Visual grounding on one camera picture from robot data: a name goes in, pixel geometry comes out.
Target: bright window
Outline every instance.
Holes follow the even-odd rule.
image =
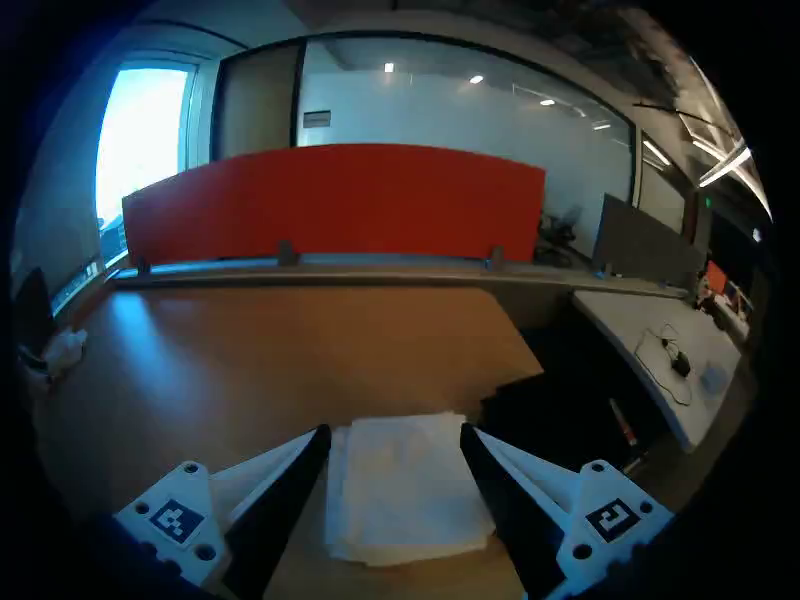
[[[181,170],[189,73],[123,69],[108,100],[97,152],[97,223],[106,263],[127,248],[122,198]]]

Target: window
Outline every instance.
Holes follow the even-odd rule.
[[[122,199],[185,168],[193,67],[126,68],[111,90],[97,151],[96,205],[103,260],[127,249]]]
[[[311,41],[297,145],[400,143],[546,171],[544,216],[592,255],[605,194],[629,201],[632,127],[583,90],[479,50],[395,38]]]
[[[683,181],[685,178],[678,168],[647,136],[643,136],[642,162],[639,210],[680,234],[683,231],[685,196],[690,193],[688,182]]]

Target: red partition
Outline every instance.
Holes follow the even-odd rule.
[[[545,172],[442,148],[345,144],[240,156],[125,198],[136,264],[295,252],[529,261]]]
[[[728,276],[720,269],[714,261],[708,261],[708,287],[710,287],[717,294],[725,292],[725,284],[728,282]]]

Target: white desk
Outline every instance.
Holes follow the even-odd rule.
[[[717,329],[707,314],[672,298],[579,291],[575,292],[573,302],[620,351],[664,413],[683,449],[686,452],[694,450],[716,417],[739,363],[739,350],[728,335]],[[634,356],[642,332],[650,328],[660,334],[666,323],[671,324],[678,334],[676,336],[667,328],[664,335],[677,337],[678,346],[689,357],[692,370],[686,379],[672,370],[661,342],[650,334],[645,334],[638,354],[652,375]],[[709,360],[727,373],[726,385],[713,395],[700,382]],[[690,405],[682,406],[675,402],[653,380],[653,376],[679,400]]]

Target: glass wall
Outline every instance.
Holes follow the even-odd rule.
[[[677,167],[666,154],[645,137],[642,147],[642,191],[639,209],[661,221],[675,233],[683,231],[686,200],[671,181]]]
[[[297,118],[298,146],[420,144],[543,168],[543,222],[571,224],[570,245],[587,257],[604,195],[630,201],[626,120],[556,77],[478,50],[399,38],[311,41]]]

